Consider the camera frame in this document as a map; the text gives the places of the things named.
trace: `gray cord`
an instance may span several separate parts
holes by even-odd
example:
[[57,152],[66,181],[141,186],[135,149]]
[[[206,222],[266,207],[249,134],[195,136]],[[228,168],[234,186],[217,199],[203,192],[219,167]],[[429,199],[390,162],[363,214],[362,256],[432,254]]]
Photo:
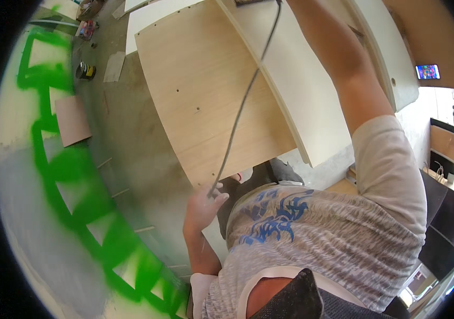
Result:
[[[275,18],[275,22],[273,24],[273,28],[271,28],[271,32],[269,34],[268,41],[266,42],[266,46],[264,47],[264,51],[262,51],[261,62],[264,59],[264,56],[266,55],[266,51],[268,51],[269,43],[271,42],[271,38],[273,37],[273,33],[275,32],[276,25],[278,23],[278,19],[280,18],[280,11],[282,9],[282,1],[281,0],[276,0],[276,3],[278,4],[278,11],[276,13],[276,18]],[[218,175],[216,176],[216,180],[213,183],[213,186],[211,187],[211,189],[207,193],[207,197],[212,197],[213,196],[213,192],[214,192],[214,190],[216,188],[216,184],[220,180],[220,176],[223,173],[223,169],[225,168],[225,163],[227,162],[227,158],[228,158],[228,155],[230,153],[230,148],[232,147],[232,141],[234,140],[234,133],[236,132],[237,124],[239,122],[239,118],[241,117],[241,112],[243,111],[243,107],[245,106],[246,98],[248,97],[248,93],[250,92],[250,89],[252,88],[252,85],[255,82],[257,74],[259,73],[259,71],[260,71],[260,68],[257,67],[255,73],[253,74],[252,80],[250,81],[250,84],[248,85],[248,88],[246,89],[245,95],[243,96],[243,101],[241,101],[241,106],[239,107],[239,111],[237,112],[237,115],[236,115],[236,120],[234,121],[234,126],[232,127],[232,132],[230,133],[230,139],[228,141],[227,151],[225,152],[225,157],[223,158],[222,166],[220,167],[220,171],[218,172]]]

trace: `small wooden board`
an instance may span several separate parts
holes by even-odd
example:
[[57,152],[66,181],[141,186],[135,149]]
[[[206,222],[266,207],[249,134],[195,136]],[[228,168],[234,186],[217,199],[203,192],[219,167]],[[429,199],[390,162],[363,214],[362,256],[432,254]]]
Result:
[[[194,187],[214,181],[256,62],[214,0],[135,34],[154,105]],[[265,78],[246,101],[223,177],[296,148]]]
[[454,162],[454,134],[438,126],[430,126],[430,148]]
[[55,113],[64,147],[92,136],[82,99],[79,97],[69,96],[56,100]]

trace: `phone screen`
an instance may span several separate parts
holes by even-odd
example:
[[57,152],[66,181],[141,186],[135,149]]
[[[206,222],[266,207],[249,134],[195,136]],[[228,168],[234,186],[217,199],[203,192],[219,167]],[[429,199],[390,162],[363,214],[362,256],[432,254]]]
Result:
[[437,64],[418,65],[416,66],[418,78],[423,79],[439,79],[440,71]]

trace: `wooden board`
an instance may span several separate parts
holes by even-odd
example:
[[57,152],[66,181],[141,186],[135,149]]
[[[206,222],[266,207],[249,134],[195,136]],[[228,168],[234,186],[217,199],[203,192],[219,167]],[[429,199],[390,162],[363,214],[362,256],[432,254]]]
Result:
[[358,195],[358,188],[353,183],[349,182],[347,179],[343,179],[329,188],[326,189],[327,191],[334,191],[340,194],[348,194],[348,195]]
[[454,134],[440,127],[430,126],[430,148],[454,162]]
[[[135,37],[140,63],[167,137],[197,187],[212,182],[218,173],[256,62],[214,0],[155,24]],[[259,76],[222,177],[295,147],[275,97]]]
[[361,23],[378,79],[395,112],[418,98],[418,80],[408,49],[382,0],[344,0]]
[[136,10],[148,2],[149,0],[126,0],[124,4],[124,12]]
[[69,96],[56,100],[55,112],[64,147],[92,136],[82,99],[79,97]]
[[[217,2],[258,60],[275,20],[277,4],[236,8],[232,0]],[[331,1],[329,6],[339,18],[358,27],[340,1]],[[286,117],[303,162],[317,166],[351,143],[332,80],[285,1],[261,71]]]
[[162,0],[131,12],[129,14],[128,31],[126,34],[126,55],[137,51],[134,35],[140,30],[154,24],[159,19],[171,13],[200,1],[202,0]]

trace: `green spray paint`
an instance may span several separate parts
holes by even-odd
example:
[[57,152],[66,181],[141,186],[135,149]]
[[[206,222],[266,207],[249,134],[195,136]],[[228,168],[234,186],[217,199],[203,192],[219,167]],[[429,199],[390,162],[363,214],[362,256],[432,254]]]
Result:
[[[57,117],[50,107],[50,87],[73,94],[72,75],[61,63],[38,64],[29,67],[32,46],[35,40],[65,48],[69,53],[68,40],[58,34],[40,28],[30,31],[17,77],[17,85],[22,90],[34,89],[39,95],[39,113],[31,128],[33,158],[41,175],[44,193],[52,211],[62,224],[74,232],[91,256],[103,266],[106,282],[120,295],[133,302],[147,300],[152,307],[170,317],[178,317],[176,312],[188,301],[189,292],[185,284],[176,278],[163,263],[143,244],[137,234],[117,211],[90,157],[85,144],[75,144],[62,150],[50,161],[43,145],[43,132],[59,134]],[[80,183],[87,191],[72,213],[66,206],[57,182],[64,185]],[[87,225],[109,216],[111,222],[104,235],[102,245],[90,232]],[[116,274],[114,269],[136,254],[137,264],[134,288]],[[157,282],[162,282],[163,298],[151,290]]]

